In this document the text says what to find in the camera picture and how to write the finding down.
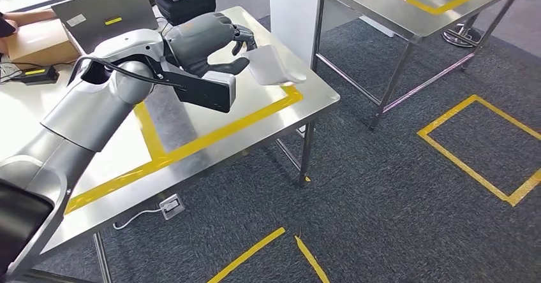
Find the gray robot hand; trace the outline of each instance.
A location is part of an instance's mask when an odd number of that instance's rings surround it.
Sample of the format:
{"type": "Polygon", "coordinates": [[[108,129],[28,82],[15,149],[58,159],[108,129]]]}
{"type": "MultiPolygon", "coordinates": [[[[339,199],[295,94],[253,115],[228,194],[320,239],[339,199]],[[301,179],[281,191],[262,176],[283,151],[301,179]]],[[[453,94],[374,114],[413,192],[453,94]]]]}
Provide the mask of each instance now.
{"type": "Polygon", "coordinates": [[[196,76],[208,71],[233,75],[239,74],[249,64],[247,58],[238,58],[231,63],[209,64],[208,57],[227,46],[231,41],[237,44],[233,54],[237,55],[243,43],[247,49],[257,48],[253,32],[246,27],[232,24],[222,13],[207,13],[171,29],[165,39],[182,68],[196,76]]]}

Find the laptop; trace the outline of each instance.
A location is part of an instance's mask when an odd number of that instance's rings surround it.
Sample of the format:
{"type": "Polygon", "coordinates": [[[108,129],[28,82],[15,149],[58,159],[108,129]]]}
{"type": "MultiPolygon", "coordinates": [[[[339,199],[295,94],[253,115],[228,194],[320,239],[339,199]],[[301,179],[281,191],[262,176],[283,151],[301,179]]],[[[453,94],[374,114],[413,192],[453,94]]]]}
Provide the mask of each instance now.
{"type": "Polygon", "coordinates": [[[70,0],[52,7],[84,53],[135,29],[157,29],[149,0],[70,0]]]}

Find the white cable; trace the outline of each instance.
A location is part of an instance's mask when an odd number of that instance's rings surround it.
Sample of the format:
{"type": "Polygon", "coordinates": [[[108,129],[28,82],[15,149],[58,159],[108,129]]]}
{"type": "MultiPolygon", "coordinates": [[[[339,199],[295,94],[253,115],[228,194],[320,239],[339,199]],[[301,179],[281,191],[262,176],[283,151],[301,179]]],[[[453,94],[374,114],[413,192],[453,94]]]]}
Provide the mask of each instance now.
{"type": "Polygon", "coordinates": [[[113,228],[115,228],[115,230],[122,230],[122,229],[124,229],[127,225],[129,225],[134,219],[136,219],[137,217],[139,217],[140,215],[142,215],[142,214],[144,214],[144,213],[156,213],[156,212],[160,212],[160,211],[161,211],[160,208],[157,209],[157,210],[144,210],[144,211],[141,211],[141,212],[137,213],[136,216],[133,216],[130,220],[128,220],[127,223],[123,224],[123,225],[120,226],[120,227],[117,227],[116,222],[113,223],[113,228]]]}

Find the stainless steel table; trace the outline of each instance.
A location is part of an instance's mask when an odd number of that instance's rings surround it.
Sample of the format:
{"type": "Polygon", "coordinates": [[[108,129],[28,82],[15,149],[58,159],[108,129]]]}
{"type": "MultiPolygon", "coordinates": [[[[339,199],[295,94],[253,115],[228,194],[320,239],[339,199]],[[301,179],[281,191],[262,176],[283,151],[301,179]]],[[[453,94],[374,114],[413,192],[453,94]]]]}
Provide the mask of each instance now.
{"type": "Polygon", "coordinates": [[[370,122],[370,128],[374,129],[382,115],[395,107],[405,99],[414,95],[424,87],[433,83],[437,79],[446,75],[455,68],[462,66],[464,69],[466,63],[471,60],[478,51],[482,48],[483,44],[487,41],[488,37],[494,31],[502,17],[505,15],[511,4],[515,0],[507,0],[500,13],[489,26],[486,33],[480,38],[479,41],[472,40],[468,37],[468,31],[471,29],[477,14],[483,9],[496,3],[499,0],[337,0],[349,8],[366,15],[377,23],[384,25],[385,27],[393,30],[402,38],[408,41],[408,44],[397,63],[393,75],[389,79],[387,90],[385,91],[383,98],[378,99],[372,95],[364,87],[359,85],[355,80],[350,78],[346,73],[341,71],[336,65],[325,58],[319,53],[319,44],[322,30],[323,20],[323,7],[325,0],[319,0],[318,2],[318,16],[316,21],[316,31],[314,37],[313,57],[311,62],[311,68],[313,71],[317,69],[318,59],[332,68],[336,73],[341,75],[345,80],[358,89],[363,95],[370,99],[377,105],[373,118],[370,122]],[[448,30],[449,28],[468,19],[466,23],[460,28],[448,30]],[[435,33],[445,31],[447,37],[451,35],[452,38],[459,40],[462,44],[468,44],[476,47],[476,49],[457,61],[455,64],[444,69],[441,73],[432,77],[428,81],[414,88],[405,95],[398,97],[396,100],[390,102],[393,92],[399,82],[401,73],[404,66],[408,62],[411,56],[411,51],[415,45],[418,45],[426,37],[435,33]]]}
{"type": "MultiPolygon", "coordinates": [[[[165,191],[178,190],[274,140],[300,171],[299,184],[309,182],[314,120],[332,108],[340,96],[244,9],[235,7],[223,13],[234,23],[252,29],[260,46],[274,45],[286,71],[306,76],[306,81],[295,86],[261,86],[247,69],[237,75],[237,99],[227,114],[180,103],[171,88],[155,87],[89,165],[73,192],[64,221],[41,253],[43,259],[72,241],[94,234],[102,274],[105,282],[109,282],[99,230],[143,201],[165,191]],[[304,149],[302,160],[298,162],[279,137],[304,125],[304,149]]],[[[233,46],[231,43],[212,54],[209,62],[234,60],[233,46]]],[[[61,97],[67,75],[65,71],[60,83],[53,86],[3,85],[0,105],[20,111],[2,110],[0,120],[3,124],[13,121],[14,127],[38,122],[44,109],[50,108],[61,97]],[[18,122],[21,115],[31,118],[18,122]]],[[[16,128],[2,131],[17,133],[16,128]]],[[[29,133],[21,135],[20,143],[29,133]]],[[[15,148],[13,136],[2,137],[0,135],[0,145],[15,148]]],[[[32,271],[26,277],[27,280],[36,278],[49,282],[55,279],[38,271],[32,271]]]]}

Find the carpet floor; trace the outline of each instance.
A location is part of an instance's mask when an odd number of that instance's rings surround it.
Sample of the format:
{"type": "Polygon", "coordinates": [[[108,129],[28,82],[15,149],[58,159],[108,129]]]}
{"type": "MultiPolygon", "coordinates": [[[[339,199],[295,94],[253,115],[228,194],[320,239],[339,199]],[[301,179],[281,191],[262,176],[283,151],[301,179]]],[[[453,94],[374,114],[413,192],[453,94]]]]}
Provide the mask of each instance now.
{"type": "MultiPolygon", "coordinates": [[[[381,96],[404,46],[356,20],[325,33],[321,51],[381,96]]],[[[439,36],[428,40],[396,94],[463,55],[439,36]]],[[[145,214],[104,230],[115,282],[207,282],[280,227],[221,282],[321,282],[294,236],[333,283],[540,282],[540,189],[512,207],[417,134],[472,94],[539,132],[539,58],[492,38],[466,72],[407,99],[376,131],[365,125],[372,103],[322,63],[318,74],[341,101],[316,124],[313,182],[296,187],[297,171],[275,145],[256,150],[180,192],[186,210],[174,219],[145,214]]],[[[540,140],[477,102],[430,137],[506,195],[541,167],[540,140]]],[[[284,142],[300,155],[300,137],[284,142]]],[[[101,279],[90,238],[38,268],[101,279]]]]}

